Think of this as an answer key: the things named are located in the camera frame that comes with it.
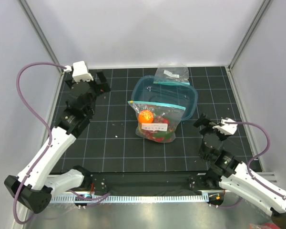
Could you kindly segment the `clear zip top bag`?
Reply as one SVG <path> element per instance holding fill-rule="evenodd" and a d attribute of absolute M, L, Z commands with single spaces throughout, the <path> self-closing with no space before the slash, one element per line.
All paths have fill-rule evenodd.
<path fill-rule="evenodd" d="M 174 104 L 132 100 L 128 101 L 128 105 L 135 111 L 137 121 L 138 115 L 142 110 L 149 110 L 153 112 L 154 120 L 152 123 L 141 124 L 138 122 L 136 134 L 139 137 L 157 143 L 170 143 L 175 140 L 175 131 L 182 120 L 185 107 Z M 153 134 L 157 133 L 158 131 L 174 131 L 174 135 L 168 140 L 153 137 Z"/>

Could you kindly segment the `orange fruit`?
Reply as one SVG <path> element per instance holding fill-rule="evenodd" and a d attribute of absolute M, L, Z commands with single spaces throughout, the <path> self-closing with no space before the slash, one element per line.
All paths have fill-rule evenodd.
<path fill-rule="evenodd" d="M 154 120 L 153 112 L 149 110 L 142 110 L 138 115 L 138 122 L 141 124 L 150 124 Z"/>

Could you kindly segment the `green lime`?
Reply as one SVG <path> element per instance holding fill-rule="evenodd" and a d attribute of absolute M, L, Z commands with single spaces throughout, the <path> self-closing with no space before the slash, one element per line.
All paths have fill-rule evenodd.
<path fill-rule="evenodd" d="M 170 139 L 174 135 L 174 131 L 158 131 L 157 133 L 153 134 L 155 138 L 164 138 L 164 140 Z"/>

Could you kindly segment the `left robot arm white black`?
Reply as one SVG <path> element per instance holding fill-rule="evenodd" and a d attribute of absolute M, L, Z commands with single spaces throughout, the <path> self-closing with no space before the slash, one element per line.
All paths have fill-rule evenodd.
<path fill-rule="evenodd" d="M 4 181 L 14 200 L 35 214 L 46 209 L 54 196 L 74 188 L 86 191 L 91 187 L 92 174 L 82 166 L 74 166 L 55 178 L 48 175 L 89 125 L 95 114 L 97 97 L 111 90 L 103 72 L 96 75 L 99 82 L 66 80 L 70 88 L 66 109 L 51 129 L 48 140 L 17 176 L 9 175 Z"/>

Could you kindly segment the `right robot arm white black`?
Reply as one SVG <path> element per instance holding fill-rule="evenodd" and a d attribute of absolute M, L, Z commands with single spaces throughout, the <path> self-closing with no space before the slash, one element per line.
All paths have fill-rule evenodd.
<path fill-rule="evenodd" d="M 240 122 L 225 118 L 215 123 L 206 114 L 201 114 L 196 120 L 195 127 L 204 126 L 200 131 L 203 138 L 199 156 L 203 161 L 210 163 L 203 181 L 211 189 L 220 187 L 237 194 L 269 215 L 276 226 L 286 229 L 286 190 L 274 185 L 250 168 L 250 164 L 270 148 L 269 135 L 261 126 L 248 124 L 264 133 L 266 147 L 245 163 L 224 149 L 224 141 L 235 134 Z"/>

